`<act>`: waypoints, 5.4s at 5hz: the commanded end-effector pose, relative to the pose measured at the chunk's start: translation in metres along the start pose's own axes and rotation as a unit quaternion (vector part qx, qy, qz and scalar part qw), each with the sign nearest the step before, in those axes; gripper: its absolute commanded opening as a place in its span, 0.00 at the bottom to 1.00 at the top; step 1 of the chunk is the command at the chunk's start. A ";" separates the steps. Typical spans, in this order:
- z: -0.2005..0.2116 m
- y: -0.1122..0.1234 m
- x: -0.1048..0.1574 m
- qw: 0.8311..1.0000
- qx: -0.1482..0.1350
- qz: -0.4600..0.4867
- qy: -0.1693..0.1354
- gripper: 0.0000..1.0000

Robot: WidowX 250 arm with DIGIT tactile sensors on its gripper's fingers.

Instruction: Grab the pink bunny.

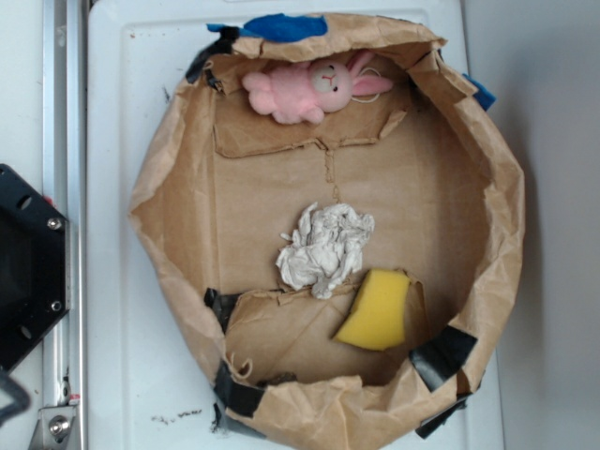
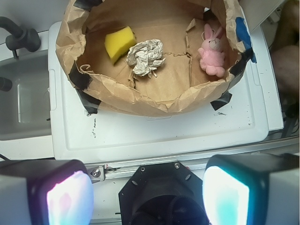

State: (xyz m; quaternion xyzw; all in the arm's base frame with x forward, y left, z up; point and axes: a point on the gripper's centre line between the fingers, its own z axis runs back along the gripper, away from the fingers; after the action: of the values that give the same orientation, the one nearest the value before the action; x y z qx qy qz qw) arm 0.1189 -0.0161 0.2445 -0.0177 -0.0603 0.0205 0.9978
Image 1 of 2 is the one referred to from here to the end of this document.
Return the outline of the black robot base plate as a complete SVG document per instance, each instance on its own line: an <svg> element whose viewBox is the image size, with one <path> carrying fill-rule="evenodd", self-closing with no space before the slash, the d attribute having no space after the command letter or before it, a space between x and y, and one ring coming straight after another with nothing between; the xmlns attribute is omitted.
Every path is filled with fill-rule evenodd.
<svg viewBox="0 0 600 450"><path fill-rule="evenodd" d="M1 166L1 369L11 372L65 316L68 221Z"/></svg>

